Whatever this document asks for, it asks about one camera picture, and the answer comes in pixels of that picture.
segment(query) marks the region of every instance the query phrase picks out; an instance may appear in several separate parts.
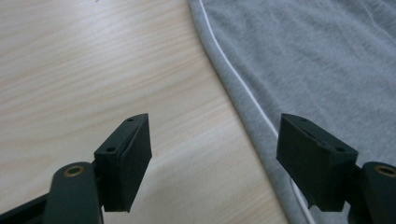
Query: screw hole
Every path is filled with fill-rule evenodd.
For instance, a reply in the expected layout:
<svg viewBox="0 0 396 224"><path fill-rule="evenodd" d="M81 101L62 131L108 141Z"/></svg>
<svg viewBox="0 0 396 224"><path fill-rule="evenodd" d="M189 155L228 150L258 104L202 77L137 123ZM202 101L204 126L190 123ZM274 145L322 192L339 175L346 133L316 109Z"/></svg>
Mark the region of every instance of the screw hole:
<svg viewBox="0 0 396 224"><path fill-rule="evenodd" d="M64 176L73 177L76 175L80 175L82 172L84 172L84 169L85 168L80 165L69 167L67 170L64 171Z"/></svg>
<svg viewBox="0 0 396 224"><path fill-rule="evenodd" d="M342 147L336 147L335 150L339 151L339 152L345 152L346 150Z"/></svg>
<svg viewBox="0 0 396 224"><path fill-rule="evenodd" d="M376 166L375 169L381 174L381 175L387 175L390 177L396 177L396 171L390 167L387 166Z"/></svg>
<svg viewBox="0 0 396 224"><path fill-rule="evenodd" d="M114 152L116 149L114 147L109 147L106 149L106 152Z"/></svg>

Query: wooden table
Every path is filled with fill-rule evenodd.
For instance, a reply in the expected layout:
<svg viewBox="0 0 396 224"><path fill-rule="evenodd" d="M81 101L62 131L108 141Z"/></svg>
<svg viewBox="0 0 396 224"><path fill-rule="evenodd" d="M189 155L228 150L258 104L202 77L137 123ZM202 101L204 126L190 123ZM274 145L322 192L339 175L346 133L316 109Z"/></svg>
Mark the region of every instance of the wooden table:
<svg viewBox="0 0 396 224"><path fill-rule="evenodd" d="M149 113L132 211L105 223L285 223L188 1L1 1L0 213Z"/></svg>

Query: gray cloth fold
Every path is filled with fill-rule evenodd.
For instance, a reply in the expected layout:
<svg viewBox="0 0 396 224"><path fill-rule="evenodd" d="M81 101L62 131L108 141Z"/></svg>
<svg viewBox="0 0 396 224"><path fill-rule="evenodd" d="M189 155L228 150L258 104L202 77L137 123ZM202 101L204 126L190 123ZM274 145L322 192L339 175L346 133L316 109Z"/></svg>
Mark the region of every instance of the gray cloth fold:
<svg viewBox="0 0 396 224"><path fill-rule="evenodd" d="M356 148L358 165L396 165L396 1L190 0L218 71L289 221L306 223L276 161L281 113ZM347 223L344 212L317 223Z"/></svg>

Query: gray fabric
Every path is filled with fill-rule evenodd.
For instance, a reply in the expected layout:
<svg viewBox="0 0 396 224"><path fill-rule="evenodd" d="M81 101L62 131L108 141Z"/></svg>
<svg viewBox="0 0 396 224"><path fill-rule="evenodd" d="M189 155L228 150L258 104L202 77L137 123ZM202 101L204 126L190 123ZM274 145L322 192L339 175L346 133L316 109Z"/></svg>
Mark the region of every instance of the gray fabric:
<svg viewBox="0 0 396 224"><path fill-rule="evenodd" d="M356 148L358 165L396 165L396 1L191 0L191 11L290 222L306 219L276 161L281 113ZM346 210L310 211L317 223L347 223Z"/></svg>

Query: white piping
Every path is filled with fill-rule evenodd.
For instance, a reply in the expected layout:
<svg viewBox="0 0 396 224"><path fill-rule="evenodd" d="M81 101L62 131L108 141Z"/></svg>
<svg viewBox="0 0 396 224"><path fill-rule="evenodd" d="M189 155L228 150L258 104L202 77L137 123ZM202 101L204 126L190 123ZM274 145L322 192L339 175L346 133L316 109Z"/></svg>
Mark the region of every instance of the white piping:
<svg viewBox="0 0 396 224"><path fill-rule="evenodd" d="M243 88L247 92L247 95L250 97L250 99L253 102L253 104L259 110L260 115L265 120L265 122L268 124L268 126L270 127L270 129L271 129L272 133L274 134L274 136L276 138L278 138L278 132L277 132L274 124L271 122L271 120L269 120L268 116L264 113L264 111L260 107L259 103L257 102L256 98L254 97L253 93L248 88L248 85L241 78L239 73L233 68L233 65L230 63L230 61L228 60L227 56L225 55L225 53L223 52L222 48L220 47L219 42L218 42L218 40L216 39L216 37L215 37L215 35L213 33L212 26L210 25L210 22L209 22L209 18L207 17L206 10L205 10L205 7L204 7L204 3L202 2L202 0L199 0L199 2L201 4L202 11L204 12L204 17L205 17L207 28L209 29L209 33L210 33L210 35L211 35L211 37L213 39L213 42L216 45L216 48L219 50L219 53L220 53L221 57L223 58L224 62L227 63L227 65L230 67L230 69L233 71L233 74L238 79L238 81L242 84ZM300 192L300 190L298 189L298 187L296 186L296 184L294 183L294 181L291 178L290 178L290 183L291 183L291 187L293 189L294 195L296 196L297 201L298 201L301 209L304 212L306 220L310 224L316 224L315 220L312 218L312 215L311 215L311 213L309 212L309 210L307 208L307 205L304 202L302 193Z"/></svg>

